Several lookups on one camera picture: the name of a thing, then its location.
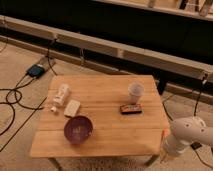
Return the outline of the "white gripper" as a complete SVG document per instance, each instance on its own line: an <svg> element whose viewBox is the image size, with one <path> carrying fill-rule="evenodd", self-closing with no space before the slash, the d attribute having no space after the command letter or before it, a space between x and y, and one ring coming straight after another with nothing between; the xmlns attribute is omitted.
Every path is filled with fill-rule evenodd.
<svg viewBox="0 0 213 171"><path fill-rule="evenodd" d="M186 151L189 146L189 142L178 140L175 136L170 134L163 140L161 152L162 158L171 160L179 157Z"/></svg>

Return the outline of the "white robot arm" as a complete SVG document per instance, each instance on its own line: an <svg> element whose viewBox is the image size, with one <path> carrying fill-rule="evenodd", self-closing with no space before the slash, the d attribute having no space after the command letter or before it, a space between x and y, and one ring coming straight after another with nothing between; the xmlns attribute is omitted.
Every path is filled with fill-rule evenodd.
<svg viewBox="0 0 213 171"><path fill-rule="evenodd" d="M176 118L163 131L160 157L162 160L179 157L193 143L213 147L213 127L200 117Z"/></svg>

